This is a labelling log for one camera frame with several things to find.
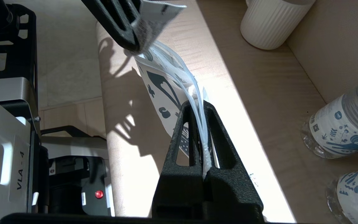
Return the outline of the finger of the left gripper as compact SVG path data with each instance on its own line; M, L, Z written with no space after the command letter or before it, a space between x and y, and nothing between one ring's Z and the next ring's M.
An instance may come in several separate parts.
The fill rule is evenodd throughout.
M138 51L131 24L140 17L140 0L83 0L87 9L122 48Z

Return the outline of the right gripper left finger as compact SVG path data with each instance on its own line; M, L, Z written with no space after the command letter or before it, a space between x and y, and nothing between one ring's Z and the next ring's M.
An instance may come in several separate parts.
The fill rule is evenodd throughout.
M183 126L189 125L189 166L176 163ZM186 101L180 110L163 169L153 196L152 218L201 219L203 217L203 166L195 113Z

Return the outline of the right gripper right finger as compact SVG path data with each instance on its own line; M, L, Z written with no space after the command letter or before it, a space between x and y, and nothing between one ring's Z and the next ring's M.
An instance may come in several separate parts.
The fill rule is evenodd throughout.
M251 181L216 108L204 102L208 130L219 168L206 175L203 213L213 222L263 222L263 203Z

